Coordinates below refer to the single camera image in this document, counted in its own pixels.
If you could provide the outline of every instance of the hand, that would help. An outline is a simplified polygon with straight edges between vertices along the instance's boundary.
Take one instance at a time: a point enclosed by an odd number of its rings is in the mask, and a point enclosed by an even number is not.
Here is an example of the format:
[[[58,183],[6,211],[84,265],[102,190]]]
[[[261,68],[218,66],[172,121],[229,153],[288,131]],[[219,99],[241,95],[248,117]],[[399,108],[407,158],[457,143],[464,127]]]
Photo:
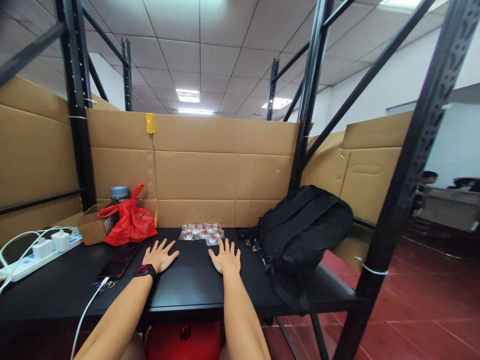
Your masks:
[[[211,257],[211,262],[215,269],[223,274],[224,271],[233,269],[237,272],[240,272],[240,250],[237,249],[235,255],[235,243],[232,241],[231,246],[229,246],[229,239],[225,239],[225,249],[224,242],[222,239],[218,239],[218,244],[220,245],[220,252],[218,255],[214,254],[212,249],[208,249],[208,255]]]
[[[155,241],[151,251],[150,247],[145,251],[145,256],[143,257],[141,264],[152,264],[157,274],[167,270],[170,264],[180,255],[180,251],[177,250],[172,255],[169,255],[169,251],[175,245],[175,241],[172,241],[166,248],[164,248],[166,243],[166,238],[163,239],[160,246],[159,241]]]

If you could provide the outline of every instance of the smartwatch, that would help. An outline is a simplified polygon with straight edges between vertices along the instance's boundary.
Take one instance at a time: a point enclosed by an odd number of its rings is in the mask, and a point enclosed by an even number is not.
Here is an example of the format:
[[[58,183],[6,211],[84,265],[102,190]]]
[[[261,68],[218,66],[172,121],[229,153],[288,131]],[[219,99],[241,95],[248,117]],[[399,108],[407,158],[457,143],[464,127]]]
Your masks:
[[[145,264],[145,265],[140,265],[138,269],[135,271],[133,274],[133,277],[139,277],[139,276],[145,276],[150,274],[152,279],[155,280],[155,277],[157,276],[157,272],[155,271],[155,268],[152,264]]]

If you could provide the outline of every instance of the ceiling light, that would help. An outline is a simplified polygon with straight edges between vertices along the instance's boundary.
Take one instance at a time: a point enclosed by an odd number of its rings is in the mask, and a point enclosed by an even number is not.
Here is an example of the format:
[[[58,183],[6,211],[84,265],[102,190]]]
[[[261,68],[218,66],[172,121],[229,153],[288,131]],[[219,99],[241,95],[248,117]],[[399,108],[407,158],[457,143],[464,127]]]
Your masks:
[[[292,99],[285,99],[281,97],[276,97],[273,99],[273,108],[275,110],[283,108],[285,105],[288,105],[292,102]],[[267,103],[261,107],[262,109],[267,108]]]
[[[184,103],[200,102],[200,91],[176,89],[176,93],[178,94],[178,99],[181,102],[184,102]]]
[[[179,109],[181,114],[197,114],[197,115],[212,115],[214,112],[210,110],[199,110],[199,109]]]
[[[394,11],[398,13],[411,13],[422,0],[383,0],[378,7],[388,11]],[[432,12],[438,7],[445,4],[448,0],[436,0],[428,12]]]

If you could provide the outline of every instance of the smartphone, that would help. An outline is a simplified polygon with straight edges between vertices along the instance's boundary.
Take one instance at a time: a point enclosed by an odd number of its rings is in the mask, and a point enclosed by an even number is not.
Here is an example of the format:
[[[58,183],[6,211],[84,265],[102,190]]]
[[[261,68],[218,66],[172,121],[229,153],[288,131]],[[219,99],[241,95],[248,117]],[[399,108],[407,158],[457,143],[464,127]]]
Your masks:
[[[99,281],[106,277],[110,279],[120,279],[125,273],[125,270],[132,262],[133,258],[142,246],[141,242],[129,242],[120,246],[115,255],[105,265],[97,276]]]

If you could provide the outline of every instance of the power strip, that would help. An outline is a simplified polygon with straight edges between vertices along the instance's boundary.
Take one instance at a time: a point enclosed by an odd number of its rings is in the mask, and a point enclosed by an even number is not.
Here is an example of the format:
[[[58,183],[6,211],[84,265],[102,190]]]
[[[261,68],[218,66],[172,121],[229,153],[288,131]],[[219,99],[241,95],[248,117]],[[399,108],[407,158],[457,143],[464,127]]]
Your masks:
[[[80,243],[82,243],[82,235],[76,235],[76,236],[70,236],[70,247],[66,251],[57,251],[53,250],[50,255],[45,256],[43,259],[39,260],[34,257],[33,254],[24,257],[21,259],[21,263],[18,265],[16,268],[15,272],[13,273],[13,276],[11,278],[11,281],[16,282],[20,279],[23,279],[27,275],[30,275],[33,273],[35,270],[40,269],[42,266],[48,264],[52,260],[55,260],[58,258],[60,255],[65,254],[67,251],[73,249]],[[13,269],[17,265],[18,261],[15,261],[11,264],[8,264],[8,267],[10,269]],[[6,268],[0,269],[0,279],[1,278],[6,278],[9,275],[9,272],[7,271]]]

